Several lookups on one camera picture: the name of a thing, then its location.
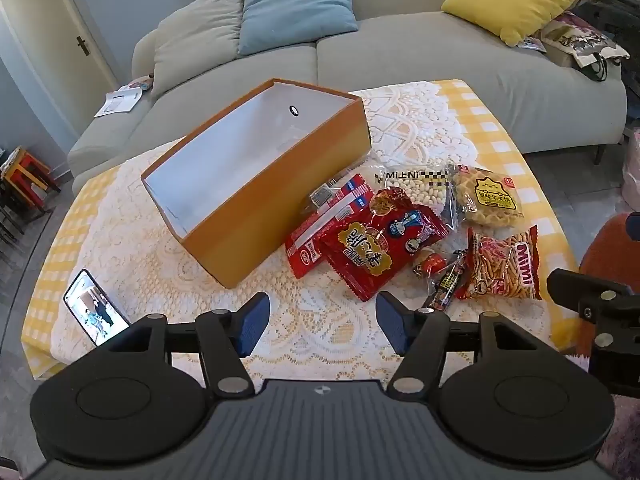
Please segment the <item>blue cushion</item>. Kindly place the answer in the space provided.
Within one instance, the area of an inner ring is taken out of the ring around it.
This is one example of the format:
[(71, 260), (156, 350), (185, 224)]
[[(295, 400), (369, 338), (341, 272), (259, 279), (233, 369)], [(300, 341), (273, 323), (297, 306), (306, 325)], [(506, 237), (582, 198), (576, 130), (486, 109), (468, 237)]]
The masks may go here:
[(239, 55), (356, 32), (352, 0), (244, 0)]

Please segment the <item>beige cushion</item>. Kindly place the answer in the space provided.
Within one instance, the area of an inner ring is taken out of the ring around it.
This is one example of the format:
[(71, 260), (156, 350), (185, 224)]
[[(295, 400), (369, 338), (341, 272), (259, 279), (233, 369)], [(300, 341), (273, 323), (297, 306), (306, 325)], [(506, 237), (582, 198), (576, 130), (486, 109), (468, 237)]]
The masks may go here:
[(238, 54), (243, 0), (195, 0), (157, 26), (152, 96), (229, 63)]

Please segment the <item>white puffs bag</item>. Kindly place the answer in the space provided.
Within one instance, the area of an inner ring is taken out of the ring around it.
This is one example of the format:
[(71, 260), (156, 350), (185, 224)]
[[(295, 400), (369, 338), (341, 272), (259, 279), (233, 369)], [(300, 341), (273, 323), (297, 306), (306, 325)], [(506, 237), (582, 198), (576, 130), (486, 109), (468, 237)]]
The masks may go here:
[(400, 188), (414, 204), (431, 208), (450, 231), (458, 228), (457, 206), (447, 168), (376, 165), (372, 178), (378, 188)]

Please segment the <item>grey-green sofa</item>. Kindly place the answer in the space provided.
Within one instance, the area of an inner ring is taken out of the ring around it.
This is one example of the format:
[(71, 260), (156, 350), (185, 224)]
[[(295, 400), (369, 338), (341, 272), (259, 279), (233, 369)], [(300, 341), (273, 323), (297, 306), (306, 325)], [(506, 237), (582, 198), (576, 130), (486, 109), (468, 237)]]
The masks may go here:
[(626, 90), (611, 66), (595, 82), (539, 52), (442, 12), (444, 0), (352, 0), (354, 32), (236, 58), (95, 120), (68, 155), (76, 188), (127, 159), (185, 136), (272, 78), (341, 91), (460, 79), (522, 153), (606, 145), (623, 135)]

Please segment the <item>orange cardboard box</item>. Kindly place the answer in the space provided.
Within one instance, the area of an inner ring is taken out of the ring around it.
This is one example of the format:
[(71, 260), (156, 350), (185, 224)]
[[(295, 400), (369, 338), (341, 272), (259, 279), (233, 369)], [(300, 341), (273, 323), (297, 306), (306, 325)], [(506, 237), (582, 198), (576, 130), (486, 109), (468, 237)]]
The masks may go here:
[(370, 148), (360, 96), (273, 78), (185, 136), (141, 180), (175, 239), (233, 288), (302, 223), (311, 194)]

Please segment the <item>smartphone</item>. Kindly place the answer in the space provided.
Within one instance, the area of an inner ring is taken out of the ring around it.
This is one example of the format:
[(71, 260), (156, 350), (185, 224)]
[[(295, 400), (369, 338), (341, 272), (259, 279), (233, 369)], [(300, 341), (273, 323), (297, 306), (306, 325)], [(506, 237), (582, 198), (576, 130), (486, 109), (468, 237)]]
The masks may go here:
[(91, 273), (81, 269), (63, 295), (67, 310), (97, 347), (126, 330), (130, 323), (106, 296)]

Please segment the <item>red blue packet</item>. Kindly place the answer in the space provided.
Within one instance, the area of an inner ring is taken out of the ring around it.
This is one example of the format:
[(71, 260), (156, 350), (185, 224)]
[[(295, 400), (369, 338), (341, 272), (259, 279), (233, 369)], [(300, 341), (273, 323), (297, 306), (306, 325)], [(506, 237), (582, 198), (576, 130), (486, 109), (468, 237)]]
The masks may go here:
[(372, 196), (373, 190), (362, 174), (354, 174), (285, 239), (285, 255), (296, 278), (302, 278), (322, 261), (320, 237), (363, 210)]

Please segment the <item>red yellow stools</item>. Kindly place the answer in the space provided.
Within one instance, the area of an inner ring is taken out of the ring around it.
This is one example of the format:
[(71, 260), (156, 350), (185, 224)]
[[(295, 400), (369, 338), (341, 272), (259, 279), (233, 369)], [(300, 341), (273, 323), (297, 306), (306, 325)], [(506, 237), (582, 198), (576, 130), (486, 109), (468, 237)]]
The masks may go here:
[(44, 211), (46, 198), (60, 188), (51, 176), (51, 170), (26, 148), (18, 146), (1, 164), (1, 179), (17, 192), (29, 208)]

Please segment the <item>sausage stick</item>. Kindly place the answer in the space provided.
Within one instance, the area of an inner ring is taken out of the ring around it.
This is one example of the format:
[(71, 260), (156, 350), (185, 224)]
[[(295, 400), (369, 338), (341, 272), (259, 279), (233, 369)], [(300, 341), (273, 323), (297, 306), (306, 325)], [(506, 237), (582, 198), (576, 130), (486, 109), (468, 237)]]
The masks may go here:
[(442, 271), (431, 295), (425, 300), (422, 309), (426, 312), (444, 312), (452, 303), (454, 293), (459, 288), (466, 270), (466, 251), (456, 250)]

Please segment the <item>MIMI stick snack bag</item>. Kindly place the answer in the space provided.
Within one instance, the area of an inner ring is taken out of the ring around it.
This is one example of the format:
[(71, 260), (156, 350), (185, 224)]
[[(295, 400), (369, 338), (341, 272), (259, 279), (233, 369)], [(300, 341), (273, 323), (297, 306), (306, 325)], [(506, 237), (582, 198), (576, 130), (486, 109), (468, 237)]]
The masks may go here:
[(469, 228), (468, 243), (465, 274), (454, 296), (541, 300), (536, 226), (504, 240)]

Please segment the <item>waffle package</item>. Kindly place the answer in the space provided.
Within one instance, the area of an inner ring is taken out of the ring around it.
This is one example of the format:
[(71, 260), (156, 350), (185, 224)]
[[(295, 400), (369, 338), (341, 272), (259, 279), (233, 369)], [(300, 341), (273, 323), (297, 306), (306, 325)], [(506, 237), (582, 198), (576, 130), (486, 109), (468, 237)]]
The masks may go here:
[(524, 218), (511, 177), (457, 165), (452, 170), (451, 182), (458, 208), (469, 222), (498, 229), (515, 226)]

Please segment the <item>red snack bag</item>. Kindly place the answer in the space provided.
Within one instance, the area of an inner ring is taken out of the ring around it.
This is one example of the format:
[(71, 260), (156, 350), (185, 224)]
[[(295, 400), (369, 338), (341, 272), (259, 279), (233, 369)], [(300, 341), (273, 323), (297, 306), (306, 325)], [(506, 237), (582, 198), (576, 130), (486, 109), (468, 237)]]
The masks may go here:
[(374, 193), (367, 206), (319, 238), (321, 255), (362, 301), (371, 299), (412, 258), (450, 233), (430, 207), (397, 186)]

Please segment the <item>paper booklet on sofa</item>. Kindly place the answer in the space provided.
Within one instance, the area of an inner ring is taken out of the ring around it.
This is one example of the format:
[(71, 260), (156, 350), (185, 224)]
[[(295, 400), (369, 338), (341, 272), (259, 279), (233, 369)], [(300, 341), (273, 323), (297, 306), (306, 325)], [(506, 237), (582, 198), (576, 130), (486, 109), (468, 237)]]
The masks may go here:
[(151, 90), (153, 81), (150, 78), (131, 81), (118, 90), (108, 92), (105, 101), (94, 115), (95, 118), (118, 113), (129, 113), (142, 99), (142, 96)]

